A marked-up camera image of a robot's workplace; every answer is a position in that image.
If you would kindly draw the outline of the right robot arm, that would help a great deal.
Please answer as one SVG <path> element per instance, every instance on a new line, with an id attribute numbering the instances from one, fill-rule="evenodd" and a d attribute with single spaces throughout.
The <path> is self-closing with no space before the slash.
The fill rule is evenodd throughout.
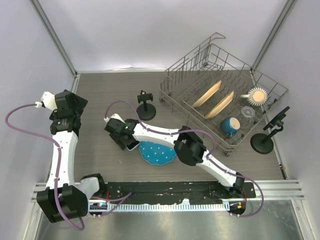
<path id="1" fill-rule="evenodd" d="M 218 161 L 197 135 L 197 131 L 155 127 L 135 119 L 123 120 L 119 115 L 104 118 L 105 130 L 122 149 L 138 148 L 141 157 L 153 165 L 166 164 L 178 158 L 183 164 L 200 167 L 225 188 L 233 198 L 244 191 L 243 176 Z"/>

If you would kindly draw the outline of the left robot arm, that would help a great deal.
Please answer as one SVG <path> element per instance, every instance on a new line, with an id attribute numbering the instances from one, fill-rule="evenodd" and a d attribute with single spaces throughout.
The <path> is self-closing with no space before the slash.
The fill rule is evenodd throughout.
<path id="1" fill-rule="evenodd" d="M 53 154 L 45 190 L 37 193 L 36 201 L 51 223 L 84 217 L 88 213 L 89 200 L 92 197 L 100 200 L 107 192 L 99 173 L 82 177 L 79 184 L 74 179 L 81 115 L 88 101 L 68 90 L 57 94 L 45 91 L 40 99 L 42 106 L 52 111 L 49 129 Z"/>

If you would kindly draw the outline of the black phone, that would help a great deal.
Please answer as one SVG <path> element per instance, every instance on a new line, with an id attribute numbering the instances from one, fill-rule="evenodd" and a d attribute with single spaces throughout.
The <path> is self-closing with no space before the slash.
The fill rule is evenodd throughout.
<path id="1" fill-rule="evenodd" d="M 273 129 L 275 126 L 281 127 L 283 123 L 283 119 L 286 117 L 286 112 L 290 109 L 289 106 L 285 107 L 282 111 L 280 111 L 264 128 L 263 130 L 266 131 L 267 129 Z"/>

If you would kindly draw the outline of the black phone stand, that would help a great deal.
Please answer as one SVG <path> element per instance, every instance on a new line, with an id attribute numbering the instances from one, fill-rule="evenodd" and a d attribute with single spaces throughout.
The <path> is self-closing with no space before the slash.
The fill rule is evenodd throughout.
<path id="1" fill-rule="evenodd" d="M 250 145 L 255 152 L 266 155 L 274 149 L 272 137 L 278 132 L 282 132 L 284 130 L 284 122 L 282 126 L 275 126 L 270 130 L 271 132 L 269 134 L 257 133 L 251 137 Z"/>
<path id="2" fill-rule="evenodd" d="M 140 95 L 137 96 L 137 101 L 140 104 L 136 113 L 142 121 L 150 121 L 156 116 L 156 108 L 153 104 L 147 103 L 147 101 L 153 101 L 154 97 L 152 93 L 146 93 L 144 90 L 140 91 Z"/>

